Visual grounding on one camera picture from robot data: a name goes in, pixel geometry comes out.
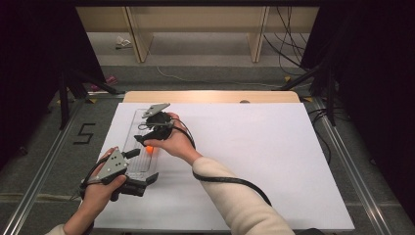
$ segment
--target person's left hand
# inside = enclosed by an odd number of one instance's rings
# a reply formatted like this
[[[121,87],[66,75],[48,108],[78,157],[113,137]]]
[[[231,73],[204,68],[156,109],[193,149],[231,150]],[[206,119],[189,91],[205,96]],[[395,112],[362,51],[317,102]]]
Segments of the person's left hand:
[[[107,151],[107,153],[102,156],[101,158],[107,157],[113,153],[116,149],[111,148]],[[101,168],[104,166],[104,163],[100,164],[91,176],[96,176],[98,172],[100,172]],[[85,197],[83,199],[82,205],[91,210],[92,212],[96,212],[97,215],[105,208],[108,201],[111,198],[111,194],[117,188],[119,188],[126,180],[125,175],[119,175],[116,177],[110,184],[90,184],[86,187]]]
[[[111,148],[103,157],[109,156],[115,149],[116,148]],[[103,166],[104,163],[100,164],[91,175],[96,176]],[[113,191],[119,188],[125,180],[125,175],[119,175],[108,185],[88,185],[86,187],[85,197],[83,198],[83,202],[78,211],[76,211],[76,213],[64,225],[65,234],[83,234],[89,225],[92,224],[94,219],[105,208]]]

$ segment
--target gray carpet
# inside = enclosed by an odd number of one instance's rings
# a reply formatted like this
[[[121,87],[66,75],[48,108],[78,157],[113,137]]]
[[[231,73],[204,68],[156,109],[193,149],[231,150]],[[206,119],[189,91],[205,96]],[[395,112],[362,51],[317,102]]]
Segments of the gray carpet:
[[[217,68],[217,67],[163,67],[165,74],[174,74],[181,78],[198,80],[197,82],[181,81],[177,78],[161,75],[156,67],[103,67],[106,76],[115,75],[118,84],[114,87],[119,90],[270,90],[272,86],[284,84],[283,73],[278,68]],[[214,81],[215,83],[200,82],[200,80]],[[260,83],[262,85],[237,84],[235,81]],[[296,89],[301,96],[306,96],[307,87]],[[44,234],[56,224],[65,222],[76,210],[78,201],[66,200],[76,190],[77,185],[84,174],[95,163],[107,131],[110,127],[116,105],[121,99],[99,99],[95,104],[85,103],[73,122],[65,145],[58,155],[51,172],[43,185],[39,200],[45,195],[55,197],[64,196],[58,201],[38,201],[30,211],[21,231],[21,234]],[[304,103],[308,111],[315,109],[313,103]],[[44,157],[52,146],[60,126],[60,109],[56,100],[50,104],[51,114],[45,115],[39,123],[36,131],[31,136],[27,145],[28,155],[16,156],[0,172],[1,202],[0,224],[6,224],[12,214],[20,195],[25,192],[31,182],[31,178],[41,165]],[[385,182],[382,174],[375,165],[370,164],[368,154],[361,138],[359,137],[352,121],[347,120],[346,114],[336,114],[337,129],[357,163],[365,182],[374,195],[376,202],[382,209],[392,234],[415,234],[415,228],[407,218],[402,207],[397,202],[392,191]],[[88,145],[74,145],[73,142],[85,141],[85,136],[78,136],[78,131],[83,123],[95,123],[86,126],[85,131],[93,133]],[[338,184],[346,207],[352,217],[356,229],[344,234],[371,235],[375,230],[362,207],[360,200],[346,174],[337,152],[330,142],[329,136],[321,124],[316,123],[317,131],[325,139],[332,152],[330,169]],[[321,142],[322,149],[328,157],[328,149]],[[94,234],[117,234],[95,231]]]

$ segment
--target wrist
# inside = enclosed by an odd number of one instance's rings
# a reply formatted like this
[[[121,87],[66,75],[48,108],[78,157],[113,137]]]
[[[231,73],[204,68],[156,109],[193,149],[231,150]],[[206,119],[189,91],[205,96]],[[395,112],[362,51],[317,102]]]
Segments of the wrist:
[[[189,165],[193,165],[193,163],[195,162],[195,160],[197,160],[198,158],[201,158],[202,155],[197,152],[196,150],[190,152],[189,154],[187,154],[186,156],[184,156],[184,161],[186,161]]]
[[[88,227],[94,222],[99,212],[89,210],[83,204],[79,207],[76,213],[64,225],[65,234],[83,234]]]

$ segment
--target hand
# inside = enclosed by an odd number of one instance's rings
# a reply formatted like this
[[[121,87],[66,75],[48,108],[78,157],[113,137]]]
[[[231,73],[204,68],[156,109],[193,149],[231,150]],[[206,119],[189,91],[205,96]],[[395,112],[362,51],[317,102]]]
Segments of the hand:
[[[113,153],[116,148],[111,148],[102,156],[106,157]],[[91,176],[96,176],[104,164],[100,164]],[[64,231],[67,235],[83,234],[91,225],[94,219],[105,208],[111,198],[111,194],[119,188],[126,180],[125,175],[120,175],[115,178],[110,184],[90,184],[86,187],[85,197],[78,211],[70,218],[64,225]]]
[[[173,119],[179,119],[179,116],[177,114],[168,114]],[[186,131],[186,128],[178,120],[174,121],[174,126]],[[172,156],[178,157],[186,161],[189,165],[192,165],[197,158],[202,156],[195,150],[195,148],[193,148],[192,144],[190,143],[190,140],[186,137],[186,135],[174,128],[171,131],[171,134],[168,137],[168,139],[163,141],[156,139],[146,140],[144,141],[144,144],[162,148]]]

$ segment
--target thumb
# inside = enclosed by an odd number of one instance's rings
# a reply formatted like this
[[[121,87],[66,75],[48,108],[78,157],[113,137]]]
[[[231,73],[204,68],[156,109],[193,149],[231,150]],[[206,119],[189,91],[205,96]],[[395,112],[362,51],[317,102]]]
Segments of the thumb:
[[[114,191],[115,189],[119,188],[126,179],[127,177],[124,174],[119,175],[108,186],[112,189],[112,191]]]
[[[153,147],[158,147],[158,148],[162,147],[162,141],[157,140],[157,139],[146,140],[146,141],[144,141],[144,144],[145,145],[150,145],[150,146],[153,146]]]

